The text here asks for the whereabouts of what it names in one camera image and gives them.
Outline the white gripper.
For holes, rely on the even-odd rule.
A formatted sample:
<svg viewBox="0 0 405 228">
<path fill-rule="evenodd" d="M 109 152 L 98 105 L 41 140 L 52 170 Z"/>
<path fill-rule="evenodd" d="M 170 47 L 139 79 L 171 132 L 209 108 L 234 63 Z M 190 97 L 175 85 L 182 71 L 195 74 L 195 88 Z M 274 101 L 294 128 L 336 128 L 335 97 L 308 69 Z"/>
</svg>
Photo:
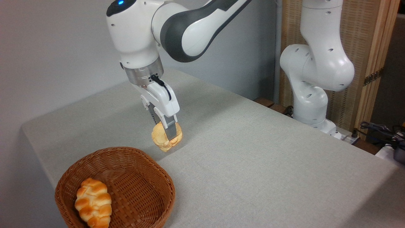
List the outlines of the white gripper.
<svg viewBox="0 0 405 228">
<path fill-rule="evenodd" d="M 168 140 L 177 136 L 177 114 L 180 110 L 178 100 L 173 89 L 166 85 L 160 86 L 157 83 L 151 83 L 145 88 L 140 87 L 141 99 L 144 107 L 150 113 L 155 124 L 162 123 Z M 154 108 L 158 108 L 164 115 L 160 118 Z"/>
</svg>

